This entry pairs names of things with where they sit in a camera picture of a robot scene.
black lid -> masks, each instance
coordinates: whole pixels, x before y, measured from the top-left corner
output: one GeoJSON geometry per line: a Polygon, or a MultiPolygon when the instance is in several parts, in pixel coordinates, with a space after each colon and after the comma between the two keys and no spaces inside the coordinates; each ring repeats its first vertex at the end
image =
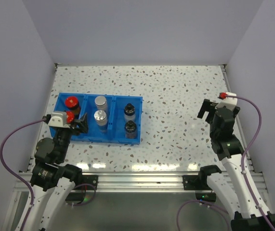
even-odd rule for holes
{"type": "Polygon", "coordinates": [[[135,107],[128,103],[125,107],[124,107],[124,114],[126,114],[127,116],[132,116],[135,114],[135,107]]]}
{"type": "Polygon", "coordinates": [[[136,128],[137,128],[137,126],[132,120],[129,120],[124,126],[125,131],[128,133],[135,132],[136,128]]]}

gray wall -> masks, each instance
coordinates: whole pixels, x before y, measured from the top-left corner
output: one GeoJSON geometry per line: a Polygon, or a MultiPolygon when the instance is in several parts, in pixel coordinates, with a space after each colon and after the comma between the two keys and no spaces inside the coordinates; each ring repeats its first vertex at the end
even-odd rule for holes
{"type": "MultiPolygon", "coordinates": [[[[275,0],[264,0],[227,66],[232,91],[252,99],[261,109],[262,129],[251,155],[264,172],[275,208],[275,0]]],[[[247,139],[257,127],[256,111],[241,103],[241,122],[247,139]]]]}
{"type": "Polygon", "coordinates": [[[23,0],[54,62],[226,64],[262,0],[23,0]]]}
{"type": "MultiPolygon", "coordinates": [[[[14,128],[40,119],[53,80],[53,62],[21,0],[0,0],[0,143],[14,128]]],[[[5,160],[25,170],[38,126],[8,140],[5,160]]],[[[15,179],[0,163],[0,228],[15,179]]]]}

speckled table surface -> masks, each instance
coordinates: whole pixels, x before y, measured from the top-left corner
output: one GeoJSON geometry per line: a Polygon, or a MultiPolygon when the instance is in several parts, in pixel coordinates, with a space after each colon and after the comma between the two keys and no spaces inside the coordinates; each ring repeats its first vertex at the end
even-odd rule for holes
{"type": "MultiPolygon", "coordinates": [[[[197,171],[218,165],[209,126],[197,114],[205,98],[227,91],[219,66],[61,66],[46,113],[60,92],[143,97],[140,145],[73,141],[65,163],[83,171],[197,171]]],[[[235,134],[240,138],[238,127],[235,134]]],[[[51,137],[47,125],[40,139],[51,137]]]]}

red lid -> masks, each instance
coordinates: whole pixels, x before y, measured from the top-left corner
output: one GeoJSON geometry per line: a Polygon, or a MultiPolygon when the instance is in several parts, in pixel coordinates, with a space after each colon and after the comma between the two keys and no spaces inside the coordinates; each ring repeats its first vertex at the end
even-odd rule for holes
{"type": "Polygon", "coordinates": [[[75,97],[75,96],[69,96],[66,100],[65,100],[65,106],[67,108],[72,108],[77,106],[79,103],[79,100],[75,97]]]}
{"type": "Polygon", "coordinates": [[[74,120],[74,114],[71,111],[66,112],[66,122],[68,124],[72,123],[74,120]]]}

blue tray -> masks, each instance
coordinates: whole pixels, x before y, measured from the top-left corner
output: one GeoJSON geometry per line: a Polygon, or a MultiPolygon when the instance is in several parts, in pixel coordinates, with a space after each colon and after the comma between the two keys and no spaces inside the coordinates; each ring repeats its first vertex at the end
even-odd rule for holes
{"type": "MultiPolygon", "coordinates": [[[[107,133],[99,131],[97,123],[94,120],[94,113],[97,111],[94,99],[99,95],[91,94],[75,94],[75,93],[60,93],[55,105],[55,111],[68,110],[65,106],[65,99],[69,96],[76,96],[81,107],[79,117],[87,112],[88,133],[72,136],[72,141],[90,141],[90,142],[107,142],[107,143],[124,143],[124,144],[139,144],[141,140],[141,115],[143,98],[136,96],[116,96],[104,95],[108,104],[108,127],[107,133]],[[135,139],[127,139],[124,131],[124,113],[123,109],[131,103],[135,107],[135,123],[137,125],[137,136],[135,139]]],[[[55,130],[50,128],[51,135],[55,135],[55,130]]]]}

